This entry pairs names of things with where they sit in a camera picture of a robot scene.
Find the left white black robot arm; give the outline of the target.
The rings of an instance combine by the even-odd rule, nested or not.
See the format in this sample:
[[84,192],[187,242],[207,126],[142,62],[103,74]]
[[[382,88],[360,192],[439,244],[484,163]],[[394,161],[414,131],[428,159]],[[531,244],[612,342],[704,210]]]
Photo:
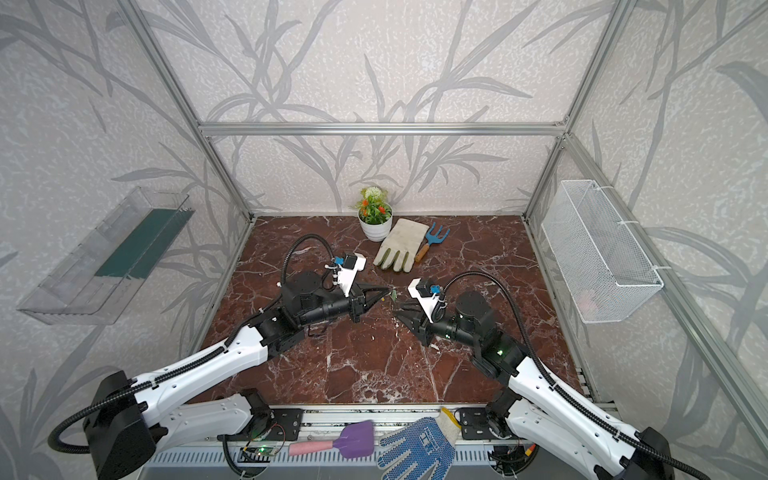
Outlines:
[[353,270],[338,270],[337,283],[324,287],[309,271],[281,285],[262,311],[244,320],[224,340],[175,364],[128,377],[104,378],[83,418],[86,452],[100,479],[121,479],[156,452],[189,442],[236,436],[247,428],[272,425],[271,411],[254,391],[220,401],[191,400],[221,381],[280,356],[301,342],[309,326],[349,317],[358,322],[390,289],[356,281]]

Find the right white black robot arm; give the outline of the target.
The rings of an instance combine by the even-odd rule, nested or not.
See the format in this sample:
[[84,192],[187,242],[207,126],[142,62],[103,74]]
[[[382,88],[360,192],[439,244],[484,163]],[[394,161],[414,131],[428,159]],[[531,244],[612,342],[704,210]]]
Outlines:
[[498,327],[498,312],[480,293],[462,293],[449,310],[437,285],[408,292],[395,316],[423,345],[435,338],[466,345],[472,364],[503,385],[485,408],[497,436],[531,441],[587,479],[674,478],[673,467],[649,453],[669,454],[660,433],[638,431],[539,368],[531,350]]

